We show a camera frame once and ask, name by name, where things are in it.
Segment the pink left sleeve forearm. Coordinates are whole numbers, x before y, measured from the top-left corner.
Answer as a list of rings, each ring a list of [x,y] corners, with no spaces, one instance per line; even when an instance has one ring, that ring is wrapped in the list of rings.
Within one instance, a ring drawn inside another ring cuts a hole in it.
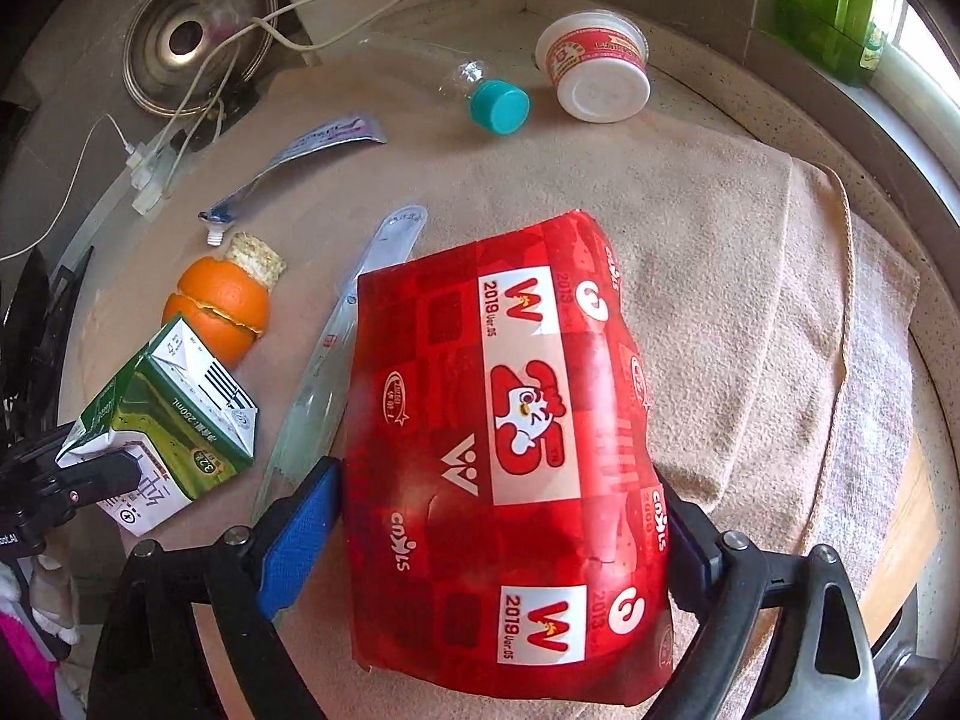
[[[2,614],[2,717],[60,717],[55,665],[41,653],[28,629]]]

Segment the white gloved left hand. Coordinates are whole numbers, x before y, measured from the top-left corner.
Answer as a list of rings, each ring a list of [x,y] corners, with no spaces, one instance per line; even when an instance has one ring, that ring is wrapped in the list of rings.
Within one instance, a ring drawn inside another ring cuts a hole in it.
[[[47,545],[29,558],[31,575],[21,589],[20,562],[2,564],[2,613],[25,622],[31,619],[41,631],[65,645],[82,639],[78,631],[78,592],[64,548]]]

